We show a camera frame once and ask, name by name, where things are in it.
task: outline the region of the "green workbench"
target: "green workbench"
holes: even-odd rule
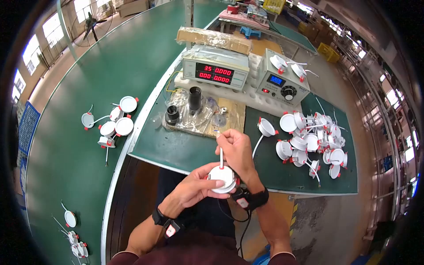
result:
[[[166,111],[165,98],[169,94],[160,95],[141,130],[131,156],[154,163],[162,167],[170,168],[174,171],[186,173],[209,162],[219,161],[219,156],[215,155],[217,143],[214,139],[184,133],[181,131],[166,130],[160,122],[158,115]],[[333,116],[334,106],[317,96],[326,114]],[[322,112],[314,94],[309,94],[301,103],[305,114],[310,111]],[[259,117],[269,120],[281,133],[274,137],[264,137],[261,141],[254,158],[255,168],[263,184],[271,190],[278,190],[287,193],[314,194],[314,195],[346,195],[357,193],[357,170],[353,139],[350,133],[349,123],[346,114],[335,108],[338,124],[347,131],[342,131],[346,139],[343,148],[348,152],[348,169],[340,170],[341,177],[333,180],[328,175],[329,165],[322,161],[322,155],[309,153],[311,160],[320,160],[321,187],[318,182],[309,175],[309,167],[296,167],[295,165],[283,164],[277,156],[275,145],[277,139],[290,139],[288,133],[283,132],[279,126],[280,117],[267,114],[256,109],[246,107],[246,118],[244,133],[251,139],[252,149],[261,136],[257,123]]]
[[[194,26],[204,28],[225,7],[221,2],[195,1]],[[100,254],[103,212],[126,137],[109,150],[105,167],[106,151],[97,144],[99,123],[86,131],[81,115],[94,104],[94,116],[102,117],[110,113],[111,102],[131,95],[139,99],[135,117],[185,48],[175,42],[184,19],[183,1],[175,0],[118,26],[69,69],[42,112],[29,153],[25,195],[33,239],[50,264],[70,264],[71,257],[78,264],[50,216],[65,225],[61,199],[76,213],[78,225],[73,230],[88,245],[89,263],[105,262]]]

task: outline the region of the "forearm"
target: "forearm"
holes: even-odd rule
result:
[[[171,193],[158,206],[158,209],[164,216],[175,219],[181,213],[183,207],[178,200],[173,198]],[[163,226],[155,225],[150,215],[131,232],[126,251],[133,252],[138,256],[150,252],[158,240],[163,237],[164,231]]]
[[[163,226],[155,225],[150,215],[131,232],[126,251],[133,252],[137,256],[148,253],[163,236],[164,231]]]
[[[265,190],[256,171],[252,173],[246,185],[253,194]],[[271,257],[278,252],[291,252],[288,224],[277,211],[274,203],[268,200],[266,204],[256,208],[256,212],[258,214],[261,230],[271,245]]]

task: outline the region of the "dark pants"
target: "dark pants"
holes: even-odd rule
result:
[[[160,169],[156,207],[185,177],[186,175],[177,172]],[[229,216],[232,215],[227,200],[206,197],[192,207],[184,209],[178,220],[184,223],[185,230],[198,228],[214,236],[235,239],[234,221]]]

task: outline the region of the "blue stool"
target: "blue stool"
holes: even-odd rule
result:
[[[249,39],[251,35],[256,35],[258,37],[258,40],[261,39],[261,32],[260,31],[254,31],[251,28],[248,27],[241,27],[240,33],[243,34],[246,37],[246,39]]]
[[[268,264],[268,262],[270,261],[270,259],[271,259],[271,257],[270,257],[270,249],[271,249],[271,245],[266,245],[265,246],[265,249],[267,250],[267,252],[264,254],[264,255],[262,255],[262,256],[260,256],[260,257],[258,257],[254,262],[253,262],[253,264],[252,265],[267,265]]]

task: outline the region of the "yellow wire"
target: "yellow wire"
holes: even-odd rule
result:
[[[172,73],[172,75],[169,77],[169,80],[168,80],[168,84],[166,85],[166,88],[165,88],[165,90],[167,91],[167,92],[176,92],[177,90],[168,90],[168,87],[169,87],[169,84],[171,83],[171,80],[172,80],[172,77],[174,76],[174,74],[175,73],[181,73],[182,71],[175,71],[175,72],[173,72]]]

